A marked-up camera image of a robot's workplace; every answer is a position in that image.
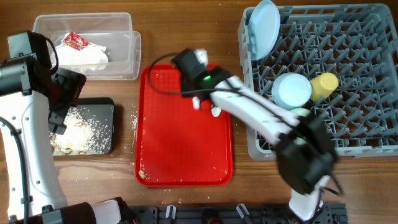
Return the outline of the white plastic fork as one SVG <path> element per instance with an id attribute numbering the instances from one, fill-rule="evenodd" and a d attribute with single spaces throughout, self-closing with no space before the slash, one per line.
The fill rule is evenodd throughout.
<path id="1" fill-rule="evenodd" d="M 197 96 L 194 96 L 192 98 L 192 103 L 193 103 L 193 108 L 195 110 L 199 110 L 201 108 L 201 102 L 200 102 L 200 99 Z"/>

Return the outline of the green bowl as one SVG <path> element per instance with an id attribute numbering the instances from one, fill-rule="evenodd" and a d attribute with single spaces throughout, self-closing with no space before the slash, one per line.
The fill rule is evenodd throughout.
<path id="1" fill-rule="evenodd" d="M 304 116 L 304 117 L 308 116 L 311 113 L 310 110 L 305 109 L 305 108 L 295 108 L 295 109 L 292 109 L 290 111 L 295 113 L 295 114 L 297 114 L 297 115 L 299 115 L 299 116 Z"/>

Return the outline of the light blue plate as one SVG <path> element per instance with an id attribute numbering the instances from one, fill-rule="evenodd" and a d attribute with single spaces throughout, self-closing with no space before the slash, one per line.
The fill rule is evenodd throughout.
<path id="1" fill-rule="evenodd" d="M 253 10 L 248 22 L 251 60 L 267 56 L 275 46 L 280 29 L 280 14 L 270 0 L 261 1 Z"/>

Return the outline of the grey dishwasher rack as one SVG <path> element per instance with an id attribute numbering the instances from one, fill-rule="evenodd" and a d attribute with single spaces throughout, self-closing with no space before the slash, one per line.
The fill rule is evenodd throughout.
<path id="1" fill-rule="evenodd" d="M 247 87 L 271 97 L 273 81 L 287 72 L 315 78 L 330 72 L 338 87 L 306 108 L 322 118 L 341 156 L 397 154 L 397 32 L 384 4 L 280 6 L 273 51 L 250 56 L 252 7 L 238 28 L 239 58 Z"/>

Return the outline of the yellow cup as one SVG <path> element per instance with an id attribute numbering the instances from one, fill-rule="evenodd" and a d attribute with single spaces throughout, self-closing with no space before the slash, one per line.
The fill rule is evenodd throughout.
<path id="1" fill-rule="evenodd" d="M 310 99 L 317 101 L 322 96 L 330 96 L 338 87 L 338 78 L 333 73 L 322 73 L 310 80 L 312 94 Z"/>

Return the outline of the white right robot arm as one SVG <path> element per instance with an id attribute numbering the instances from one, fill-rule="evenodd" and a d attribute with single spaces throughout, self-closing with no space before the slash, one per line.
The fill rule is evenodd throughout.
<path id="1" fill-rule="evenodd" d="M 301 221 L 313 222 L 338 161 L 323 121 L 273 104 L 219 66 L 208 69 L 197 65 L 179 71 L 184 96 L 210 101 L 252 127 L 273 146 L 279 174 L 292 189 L 290 210 Z"/>

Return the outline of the white plastic spoon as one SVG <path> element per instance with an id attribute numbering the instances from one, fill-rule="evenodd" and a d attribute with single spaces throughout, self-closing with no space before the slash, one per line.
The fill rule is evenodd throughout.
<path id="1" fill-rule="evenodd" d="M 222 109 L 218 106 L 213 105 L 211 107 L 211 114 L 213 117 L 217 118 L 222 112 Z"/>

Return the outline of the light blue bowl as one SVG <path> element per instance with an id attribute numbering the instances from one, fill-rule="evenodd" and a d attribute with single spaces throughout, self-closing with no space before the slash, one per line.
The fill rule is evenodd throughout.
<path id="1" fill-rule="evenodd" d="M 311 95 L 310 81 L 298 73 L 284 73 L 272 84 L 271 96 L 274 103 L 287 110 L 301 108 Z"/>

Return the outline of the nut shell scrap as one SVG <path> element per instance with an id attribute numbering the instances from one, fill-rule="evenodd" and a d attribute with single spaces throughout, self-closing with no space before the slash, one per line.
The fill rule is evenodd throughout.
<path id="1" fill-rule="evenodd" d="M 146 174 L 145 174 L 145 172 L 143 170 L 139 171 L 139 176 L 140 176 L 141 179 L 145 179 L 146 178 Z"/>

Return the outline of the red serving tray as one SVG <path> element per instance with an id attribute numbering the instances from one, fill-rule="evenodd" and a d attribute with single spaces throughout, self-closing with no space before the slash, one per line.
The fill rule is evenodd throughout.
<path id="1" fill-rule="evenodd" d="M 146 67 L 140 77 L 135 171 L 146 187 L 215 187 L 233 175 L 231 115 L 215 118 L 208 102 L 157 93 L 150 85 L 179 91 L 180 73 L 171 64 Z M 146 174 L 141 179 L 139 171 Z"/>

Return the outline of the white napkin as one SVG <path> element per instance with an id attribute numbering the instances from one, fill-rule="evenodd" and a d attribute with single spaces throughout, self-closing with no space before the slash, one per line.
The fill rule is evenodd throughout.
<path id="1" fill-rule="evenodd" d="M 65 43 L 56 46 L 58 65 L 61 68 L 85 73 L 89 70 L 103 70 L 109 62 L 105 54 L 106 47 L 89 43 L 77 50 Z"/>

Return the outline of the red snack wrapper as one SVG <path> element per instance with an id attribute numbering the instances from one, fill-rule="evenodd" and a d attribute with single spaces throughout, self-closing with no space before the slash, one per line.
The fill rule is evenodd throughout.
<path id="1" fill-rule="evenodd" d="M 84 38 L 75 32 L 67 34 L 63 42 L 75 50 L 83 50 L 89 44 Z"/>

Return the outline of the clear plastic waste bin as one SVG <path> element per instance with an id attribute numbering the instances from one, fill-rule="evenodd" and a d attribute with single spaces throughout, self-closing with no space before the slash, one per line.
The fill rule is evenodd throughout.
<path id="1" fill-rule="evenodd" d="M 135 80 L 141 62 L 141 35 L 132 28 L 127 12 L 100 12 L 78 14 L 49 14 L 38 16 L 33 31 L 53 42 L 63 44 L 67 34 L 75 32 L 88 43 L 106 47 L 109 62 L 103 70 L 89 70 L 89 80 Z M 51 61 L 55 54 L 49 48 Z"/>

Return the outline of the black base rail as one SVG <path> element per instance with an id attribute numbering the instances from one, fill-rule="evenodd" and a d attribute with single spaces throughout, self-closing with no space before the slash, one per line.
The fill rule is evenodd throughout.
<path id="1" fill-rule="evenodd" d="M 156 206 L 133 206 L 136 223 L 198 224 L 198 223 L 303 223 L 287 204 L 260 207 L 181 207 L 169 209 Z"/>

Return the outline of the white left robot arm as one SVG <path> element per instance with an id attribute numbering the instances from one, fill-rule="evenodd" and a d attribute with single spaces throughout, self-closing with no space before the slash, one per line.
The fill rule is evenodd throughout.
<path id="1" fill-rule="evenodd" d="M 35 55 L 1 65 L 1 134 L 9 176 L 10 223 L 126 223 L 128 206 L 119 197 L 93 205 L 69 205 L 57 177 L 49 138 L 49 99 L 75 105 L 85 76 L 63 71 L 70 88 L 53 82 L 53 71 Z"/>

